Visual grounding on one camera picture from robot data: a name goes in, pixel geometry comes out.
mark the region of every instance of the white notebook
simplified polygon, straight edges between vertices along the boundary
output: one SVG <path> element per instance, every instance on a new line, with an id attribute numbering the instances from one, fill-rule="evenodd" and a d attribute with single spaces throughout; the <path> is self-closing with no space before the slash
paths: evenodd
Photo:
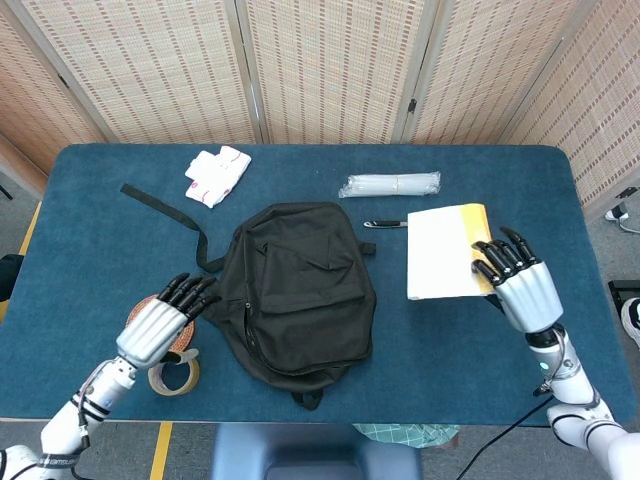
<path id="1" fill-rule="evenodd" d="M 470 203 L 408 215 L 407 297 L 425 298 L 488 295 L 491 284 L 471 271 L 471 262 L 484 259 L 471 248 L 491 240 L 484 205 Z"/>

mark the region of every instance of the white cloth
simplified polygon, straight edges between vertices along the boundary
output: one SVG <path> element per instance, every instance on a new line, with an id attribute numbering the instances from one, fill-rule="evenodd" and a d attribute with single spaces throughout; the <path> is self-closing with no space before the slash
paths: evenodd
<path id="1" fill-rule="evenodd" d="M 193 180 L 186 196 L 213 208 L 229 195 L 249 163 L 249 155 L 226 145 L 218 155 L 203 150 L 185 172 Z"/>

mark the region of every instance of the robot finger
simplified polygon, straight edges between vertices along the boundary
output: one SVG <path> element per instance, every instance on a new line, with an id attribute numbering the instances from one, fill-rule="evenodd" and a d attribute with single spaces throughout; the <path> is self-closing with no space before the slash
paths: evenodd
<path id="1" fill-rule="evenodd" d="M 202 277 L 193 277 L 182 282 L 182 284 L 178 288 L 176 288 L 175 292 L 173 292 L 173 295 L 169 297 L 169 300 L 167 300 L 167 303 L 175 307 L 176 304 L 182 299 L 184 294 L 189 289 L 191 289 L 191 287 L 193 287 L 196 283 L 200 282 L 200 280 L 202 280 Z"/>
<path id="2" fill-rule="evenodd" d="M 526 268 L 524 261 L 522 261 L 518 254 L 513 250 L 511 245 L 509 245 L 507 242 L 503 240 L 492 240 L 491 244 L 495 245 L 502 251 L 504 256 L 507 258 L 507 260 L 509 260 L 509 263 L 512 264 L 513 268 L 517 272 L 520 272 Z"/>
<path id="3" fill-rule="evenodd" d="M 220 297 L 218 295 L 208 295 L 206 297 L 201 297 L 196 303 L 191 306 L 191 308 L 189 308 L 189 310 L 187 310 L 185 316 L 189 320 L 193 320 L 202 312 L 204 312 L 205 308 L 207 308 L 212 303 L 217 302 L 218 300 L 220 300 Z"/>
<path id="4" fill-rule="evenodd" d="M 505 278 L 496 273 L 496 271 L 487 265 L 484 260 L 474 260 L 471 262 L 471 268 L 474 273 L 480 273 L 483 277 L 489 280 L 489 283 L 494 287 L 497 287 L 505 281 Z"/>
<path id="5" fill-rule="evenodd" d="M 180 275 L 177 275 L 160 292 L 160 294 L 158 295 L 158 300 L 161 300 L 161 301 L 165 302 L 167 300 L 167 298 L 169 298 L 171 296 L 173 291 L 178 287 L 178 285 L 180 285 L 182 282 L 184 282 L 188 277 L 189 277 L 189 274 L 186 273 L 186 272 L 181 273 Z"/>
<path id="6" fill-rule="evenodd" d="M 476 242 L 472 247 L 481 251 L 484 256 L 487 257 L 500 276 L 508 278 L 515 274 L 513 266 L 511 266 L 502 251 L 495 245 L 486 242 Z"/>
<path id="7" fill-rule="evenodd" d="M 518 249 L 520 257 L 524 260 L 527 267 L 540 263 L 540 259 L 533 253 L 533 250 L 529 246 L 529 243 L 518 232 L 512 230 L 509 227 L 500 227 L 500 230 L 513 242 Z"/>
<path id="8" fill-rule="evenodd" d="M 213 277 L 205 278 L 204 280 L 200 281 L 198 284 L 196 284 L 195 287 L 193 287 L 191 290 L 187 292 L 187 294 L 184 296 L 182 300 L 180 300 L 180 302 L 178 302 L 178 304 L 176 305 L 176 308 L 180 310 L 182 313 L 188 311 L 189 308 L 197 300 L 198 296 L 202 292 L 204 292 L 208 286 L 213 285 L 215 281 L 216 279 Z"/>

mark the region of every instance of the pen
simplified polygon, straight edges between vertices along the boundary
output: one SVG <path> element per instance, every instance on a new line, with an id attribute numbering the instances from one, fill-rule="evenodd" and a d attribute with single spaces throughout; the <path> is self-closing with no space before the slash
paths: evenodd
<path id="1" fill-rule="evenodd" d="M 364 222 L 367 228 L 406 228 L 407 222 L 400 220 L 370 220 Z"/>

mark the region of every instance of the blue table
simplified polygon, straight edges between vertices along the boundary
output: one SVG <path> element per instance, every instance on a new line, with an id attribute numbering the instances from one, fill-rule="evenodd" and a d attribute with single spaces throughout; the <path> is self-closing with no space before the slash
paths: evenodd
<path id="1" fill-rule="evenodd" d="M 144 375 L 112 418 L 174 421 L 510 424 L 539 402 L 541 378 L 524 338 L 480 298 L 406 299 L 406 231 L 370 231 L 372 218 L 468 202 L 487 206 L 494 233 L 509 225 L 547 261 L 565 307 L 562 323 L 591 380 L 622 422 L 635 401 L 565 155 L 531 146 L 243 145 L 253 162 L 209 210 L 184 197 L 198 145 L 76 145 L 51 175 L 29 253 L 0 327 L 0 416 L 52 416 L 94 366 L 116 354 L 131 308 L 176 273 L 197 272 L 197 235 L 120 193 L 131 183 L 184 211 L 224 254 L 234 228 L 276 202 L 338 202 L 367 259 L 378 307 L 374 351 L 309 412 L 250 377 L 204 320 L 192 346 L 201 378 L 178 398 Z M 347 175 L 440 170 L 428 197 L 338 200 Z M 529 425 L 544 425 L 543 412 Z"/>

